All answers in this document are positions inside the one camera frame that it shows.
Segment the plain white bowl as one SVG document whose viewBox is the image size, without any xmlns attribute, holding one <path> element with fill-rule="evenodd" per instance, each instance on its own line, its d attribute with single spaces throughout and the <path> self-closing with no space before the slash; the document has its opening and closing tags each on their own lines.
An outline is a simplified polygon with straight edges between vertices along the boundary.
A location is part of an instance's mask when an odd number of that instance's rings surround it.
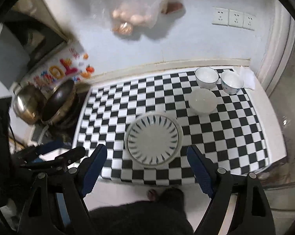
<svg viewBox="0 0 295 235">
<path fill-rule="evenodd" d="M 188 102 L 190 108 L 199 116 L 209 115 L 217 108 L 217 97 L 207 89 L 194 89 Z"/>
</svg>

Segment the white bowl coloured dots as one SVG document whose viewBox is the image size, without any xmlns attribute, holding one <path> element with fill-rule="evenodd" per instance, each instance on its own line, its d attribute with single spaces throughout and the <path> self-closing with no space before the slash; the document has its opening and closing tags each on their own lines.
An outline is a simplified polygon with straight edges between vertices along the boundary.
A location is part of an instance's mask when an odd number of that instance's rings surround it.
<svg viewBox="0 0 295 235">
<path fill-rule="evenodd" d="M 221 74 L 221 85 L 225 93 L 234 95 L 244 86 L 244 81 L 236 72 L 227 70 Z"/>
</svg>

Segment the white bowl dark rim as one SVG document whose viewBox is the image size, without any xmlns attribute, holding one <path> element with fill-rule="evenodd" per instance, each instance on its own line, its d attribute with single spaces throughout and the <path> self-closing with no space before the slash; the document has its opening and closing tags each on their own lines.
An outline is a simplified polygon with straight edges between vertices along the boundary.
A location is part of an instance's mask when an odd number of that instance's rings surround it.
<svg viewBox="0 0 295 235">
<path fill-rule="evenodd" d="M 200 67 L 195 70 L 196 82 L 202 89 L 211 90 L 218 82 L 219 75 L 216 70 L 210 67 Z"/>
</svg>

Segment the dark wok pan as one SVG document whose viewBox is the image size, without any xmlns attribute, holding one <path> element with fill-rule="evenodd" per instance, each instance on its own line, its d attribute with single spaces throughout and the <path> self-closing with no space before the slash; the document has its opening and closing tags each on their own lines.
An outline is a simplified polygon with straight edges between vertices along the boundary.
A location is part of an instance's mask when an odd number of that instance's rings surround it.
<svg viewBox="0 0 295 235">
<path fill-rule="evenodd" d="M 52 125 L 62 120 L 71 108 L 75 96 L 76 87 L 72 79 L 68 79 L 59 85 L 43 107 L 42 123 Z"/>
</svg>

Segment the steel pot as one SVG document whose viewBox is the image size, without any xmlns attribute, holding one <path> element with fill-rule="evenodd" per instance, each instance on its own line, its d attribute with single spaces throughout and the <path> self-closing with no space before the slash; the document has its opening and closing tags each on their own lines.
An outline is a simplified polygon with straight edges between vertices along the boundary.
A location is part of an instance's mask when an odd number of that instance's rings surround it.
<svg viewBox="0 0 295 235">
<path fill-rule="evenodd" d="M 13 91 L 14 100 L 12 108 L 17 117 L 28 125 L 34 125 L 42 117 L 43 108 L 47 102 L 46 97 L 39 88 L 32 84 L 20 87 Z"/>
</svg>

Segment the white paper napkin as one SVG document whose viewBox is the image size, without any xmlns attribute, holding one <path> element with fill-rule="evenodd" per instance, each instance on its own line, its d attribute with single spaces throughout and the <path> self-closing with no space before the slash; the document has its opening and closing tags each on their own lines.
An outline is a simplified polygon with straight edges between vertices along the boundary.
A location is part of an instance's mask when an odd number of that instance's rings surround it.
<svg viewBox="0 0 295 235">
<path fill-rule="evenodd" d="M 244 82 L 244 88 L 255 90 L 255 74 L 249 67 L 240 67 L 240 78 Z"/>
</svg>

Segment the plastic bag with eggs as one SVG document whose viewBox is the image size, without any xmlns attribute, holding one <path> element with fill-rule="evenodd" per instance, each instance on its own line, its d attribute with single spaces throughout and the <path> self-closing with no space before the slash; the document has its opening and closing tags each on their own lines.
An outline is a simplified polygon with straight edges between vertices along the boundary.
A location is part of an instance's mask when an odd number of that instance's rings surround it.
<svg viewBox="0 0 295 235">
<path fill-rule="evenodd" d="M 90 0 L 95 23 L 121 36 L 131 35 L 136 28 L 151 29 L 160 14 L 182 9 L 182 0 Z"/>
</svg>

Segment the white triple wall socket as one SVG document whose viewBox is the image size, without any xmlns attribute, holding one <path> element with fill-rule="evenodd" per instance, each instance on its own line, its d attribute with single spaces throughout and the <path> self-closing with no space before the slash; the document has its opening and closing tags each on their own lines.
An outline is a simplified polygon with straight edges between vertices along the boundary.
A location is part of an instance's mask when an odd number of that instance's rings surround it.
<svg viewBox="0 0 295 235">
<path fill-rule="evenodd" d="M 243 28 L 251 31 L 256 29 L 256 17 L 252 14 L 221 7 L 212 7 L 212 9 L 212 24 L 214 25 Z"/>
</svg>

